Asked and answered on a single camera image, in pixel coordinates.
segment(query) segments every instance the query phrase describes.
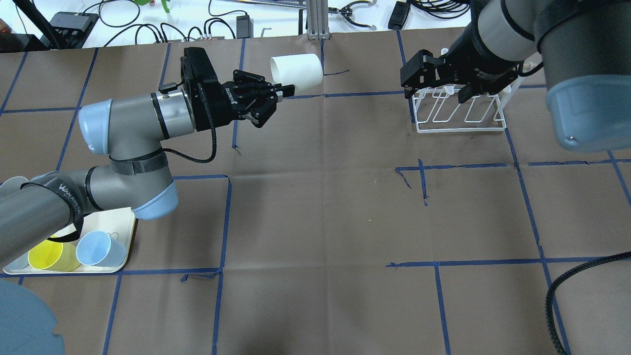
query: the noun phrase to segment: dish rack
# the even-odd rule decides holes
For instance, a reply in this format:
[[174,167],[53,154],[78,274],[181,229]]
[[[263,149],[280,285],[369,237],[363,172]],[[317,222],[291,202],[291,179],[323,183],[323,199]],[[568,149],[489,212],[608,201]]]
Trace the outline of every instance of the dish rack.
[[456,94],[460,88],[454,85],[421,89],[412,96],[416,131],[503,131],[506,129],[504,107],[523,81],[523,77],[518,77],[496,95],[476,96],[463,104],[457,103]]

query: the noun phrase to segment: blue joint cover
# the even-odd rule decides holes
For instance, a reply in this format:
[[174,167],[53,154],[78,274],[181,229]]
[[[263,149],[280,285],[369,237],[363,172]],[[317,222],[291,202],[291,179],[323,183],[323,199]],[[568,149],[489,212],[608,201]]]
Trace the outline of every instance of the blue joint cover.
[[107,135],[112,99],[87,105],[79,111],[83,140],[94,154],[108,154]]
[[172,181],[158,196],[131,211],[134,212],[137,219],[157,219],[175,210],[178,202],[175,181]]
[[563,81],[546,99],[557,142],[567,150],[631,147],[631,75],[587,75]]

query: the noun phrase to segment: black strap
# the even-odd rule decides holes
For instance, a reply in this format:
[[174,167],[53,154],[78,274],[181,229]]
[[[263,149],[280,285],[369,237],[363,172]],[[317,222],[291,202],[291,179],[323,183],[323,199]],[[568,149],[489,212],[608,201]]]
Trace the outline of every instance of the black strap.
[[68,204],[68,207],[70,207],[70,218],[68,219],[67,225],[83,218],[83,199],[81,195],[74,190],[72,183],[68,183],[57,174],[48,174],[37,180],[29,181],[22,185],[22,188],[33,185],[41,186],[54,192]]
[[74,224],[76,231],[59,237],[59,238],[47,238],[49,241],[57,243],[67,243],[78,240],[83,228],[83,200],[77,191],[74,190],[73,185],[68,183],[63,178],[56,174],[44,175],[37,180],[30,181],[22,185],[22,188],[29,186],[41,186],[61,197],[70,207],[70,218],[68,224]]
[[70,234],[66,234],[65,236],[61,236],[57,238],[47,238],[46,240],[53,241],[56,243],[69,243],[71,241],[79,240],[79,237],[81,236],[81,230],[83,229],[83,218],[74,223],[74,228],[76,229],[76,231]]
[[134,159],[116,160],[110,157],[110,167],[115,173],[121,175],[137,175],[160,170],[166,166],[168,166],[167,154],[162,148]]

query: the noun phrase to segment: blue plastic cover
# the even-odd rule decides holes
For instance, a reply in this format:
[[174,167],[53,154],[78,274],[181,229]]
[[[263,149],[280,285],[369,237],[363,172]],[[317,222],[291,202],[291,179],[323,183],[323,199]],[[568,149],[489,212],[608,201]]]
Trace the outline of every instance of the blue plastic cover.
[[107,134],[110,127],[112,99],[87,105],[79,111],[83,140],[94,154],[108,154]]
[[50,308],[33,292],[0,280],[0,352],[7,355],[63,355],[64,339]]
[[175,210],[178,202],[175,181],[172,181],[158,196],[131,211],[134,212],[137,219],[157,219]]
[[547,98],[558,143],[576,152],[631,147],[631,75],[563,81]]

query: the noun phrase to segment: white tray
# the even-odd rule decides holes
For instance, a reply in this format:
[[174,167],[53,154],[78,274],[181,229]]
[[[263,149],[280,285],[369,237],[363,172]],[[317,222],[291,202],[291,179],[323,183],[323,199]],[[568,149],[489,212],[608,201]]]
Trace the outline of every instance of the white tray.
[[[66,235],[74,230],[72,225],[57,232],[57,236]],[[112,236],[121,242],[127,249],[125,261],[118,267],[95,267],[87,265],[79,265],[78,268],[70,272],[37,270],[30,265],[22,269],[4,268],[3,271],[9,275],[28,275],[28,274],[110,274],[116,272],[127,263],[129,258],[129,247],[136,230],[136,216],[131,212],[131,208],[119,208],[117,210],[109,210],[95,212],[84,219],[81,237],[92,231],[103,231],[112,233]]]

